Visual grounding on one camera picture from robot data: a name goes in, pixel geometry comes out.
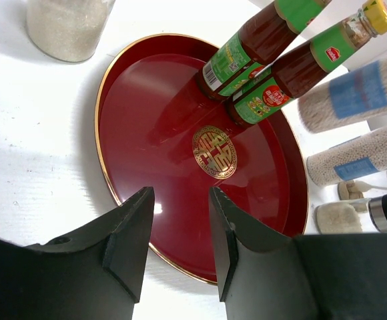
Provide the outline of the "red round tray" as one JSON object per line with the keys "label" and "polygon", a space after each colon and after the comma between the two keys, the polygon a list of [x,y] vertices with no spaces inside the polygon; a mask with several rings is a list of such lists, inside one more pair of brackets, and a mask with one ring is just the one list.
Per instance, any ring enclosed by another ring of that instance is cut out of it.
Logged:
{"label": "red round tray", "polygon": [[263,224],[304,232],[308,183],[282,112],[242,129],[198,89],[196,72],[216,52],[201,39],[150,35],[129,44],[103,76],[95,140],[113,198],[155,190],[150,248],[180,272],[216,284],[208,191],[219,187]]}

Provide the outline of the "blue label jar silver lid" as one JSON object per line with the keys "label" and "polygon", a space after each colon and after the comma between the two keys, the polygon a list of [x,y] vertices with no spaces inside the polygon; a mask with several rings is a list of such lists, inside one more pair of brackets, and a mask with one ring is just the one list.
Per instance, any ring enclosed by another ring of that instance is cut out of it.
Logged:
{"label": "blue label jar silver lid", "polygon": [[387,58],[315,86],[298,99],[298,112],[312,133],[387,115]]}

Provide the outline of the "black pump jar white powder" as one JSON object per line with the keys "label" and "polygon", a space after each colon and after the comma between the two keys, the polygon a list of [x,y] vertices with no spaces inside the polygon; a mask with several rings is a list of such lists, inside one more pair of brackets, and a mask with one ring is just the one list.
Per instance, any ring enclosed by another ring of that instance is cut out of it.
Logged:
{"label": "black pump jar white powder", "polygon": [[27,33],[47,55],[61,61],[86,61],[97,48],[114,1],[28,1]]}

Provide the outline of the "blue label peppercorn jar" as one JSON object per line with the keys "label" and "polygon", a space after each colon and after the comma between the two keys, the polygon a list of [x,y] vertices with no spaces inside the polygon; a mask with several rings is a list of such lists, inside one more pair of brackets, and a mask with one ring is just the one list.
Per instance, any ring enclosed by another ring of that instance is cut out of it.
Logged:
{"label": "blue label peppercorn jar", "polygon": [[387,126],[309,156],[306,167],[320,187],[387,170]]}

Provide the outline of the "chrome top grinder jar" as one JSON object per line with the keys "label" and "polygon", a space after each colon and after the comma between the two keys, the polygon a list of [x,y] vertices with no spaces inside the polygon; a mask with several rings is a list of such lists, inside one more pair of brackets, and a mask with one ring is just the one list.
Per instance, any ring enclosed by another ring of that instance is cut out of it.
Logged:
{"label": "chrome top grinder jar", "polygon": [[320,205],[315,223],[321,234],[387,233],[387,194]]}

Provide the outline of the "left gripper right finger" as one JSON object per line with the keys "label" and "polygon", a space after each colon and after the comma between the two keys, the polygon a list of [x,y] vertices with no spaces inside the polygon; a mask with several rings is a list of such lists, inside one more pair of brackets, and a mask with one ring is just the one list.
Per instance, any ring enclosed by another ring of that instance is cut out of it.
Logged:
{"label": "left gripper right finger", "polygon": [[387,319],[387,233],[287,237],[209,191],[228,319]]}

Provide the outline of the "black cap spice jar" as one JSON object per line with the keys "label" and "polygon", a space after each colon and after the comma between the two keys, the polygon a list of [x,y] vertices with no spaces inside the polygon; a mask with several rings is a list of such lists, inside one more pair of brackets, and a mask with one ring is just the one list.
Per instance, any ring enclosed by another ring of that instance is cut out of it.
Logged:
{"label": "black cap spice jar", "polygon": [[364,193],[370,190],[387,191],[387,187],[371,185],[364,181],[350,180],[338,184],[338,196],[340,200],[361,199]]}

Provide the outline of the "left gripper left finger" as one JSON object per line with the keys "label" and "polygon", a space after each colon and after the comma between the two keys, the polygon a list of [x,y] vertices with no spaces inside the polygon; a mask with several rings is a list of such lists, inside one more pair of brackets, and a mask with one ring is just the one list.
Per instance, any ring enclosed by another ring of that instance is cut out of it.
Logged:
{"label": "left gripper left finger", "polygon": [[131,319],[139,302],[155,195],[119,207],[48,243],[0,239],[0,319]]}

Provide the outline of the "sauce bottle yellow cap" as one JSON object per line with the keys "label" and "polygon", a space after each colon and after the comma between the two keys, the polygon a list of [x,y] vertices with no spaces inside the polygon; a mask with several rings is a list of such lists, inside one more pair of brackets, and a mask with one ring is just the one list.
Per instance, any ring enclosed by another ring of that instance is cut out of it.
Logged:
{"label": "sauce bottle yellow cap", "polygon": [[198,71],[204,95],[224,101],[274,62],[330,4],[329,1],[273,1],[247,20]]}
{"label": "sauce bottle yellow cap", "polygon": [[279,57],[234,93],[232,120],[250,127],[303,96],[371,39],[387,33],[387,4],[366,1],[358,12]]}

